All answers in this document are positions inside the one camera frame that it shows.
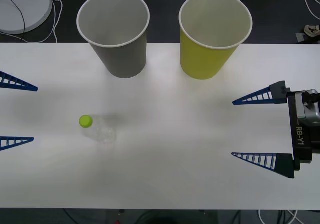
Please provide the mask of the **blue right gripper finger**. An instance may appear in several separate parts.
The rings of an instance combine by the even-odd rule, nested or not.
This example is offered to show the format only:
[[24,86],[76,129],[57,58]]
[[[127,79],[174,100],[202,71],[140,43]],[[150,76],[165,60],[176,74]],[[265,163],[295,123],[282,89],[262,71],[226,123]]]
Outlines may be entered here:
[[256,166],[265,168],[287,178],[295,177],[295,167],[292,154],[289,153],[239,153],[233,156]]
[[255,91],[233,101],[233,105],[248,104],[283,104],[287,103],[288,89],[286,82],[278,81],[261,90]]

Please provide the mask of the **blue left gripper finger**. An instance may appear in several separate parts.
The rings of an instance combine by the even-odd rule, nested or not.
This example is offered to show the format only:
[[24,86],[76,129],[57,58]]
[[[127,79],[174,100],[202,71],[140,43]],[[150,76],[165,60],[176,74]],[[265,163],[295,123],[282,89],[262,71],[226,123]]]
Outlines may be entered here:
[[32,142],[34,137],[14,137],[14,136],[1,136],[0,137],[0,150],[17,147],[29,142]]
[[23,81],[17,77],[9,75],[5,72],[0,72],[0,86],[1,88],[17,89],[26,91],[38,91],[38,87]]

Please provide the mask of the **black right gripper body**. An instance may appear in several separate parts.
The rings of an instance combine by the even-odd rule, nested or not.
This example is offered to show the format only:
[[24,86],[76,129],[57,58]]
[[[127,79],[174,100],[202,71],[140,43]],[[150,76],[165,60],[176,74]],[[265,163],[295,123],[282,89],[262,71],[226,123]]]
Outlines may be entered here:
[[320,152],[320,94],[317,91],[288,93],[294,170],[311,163]]

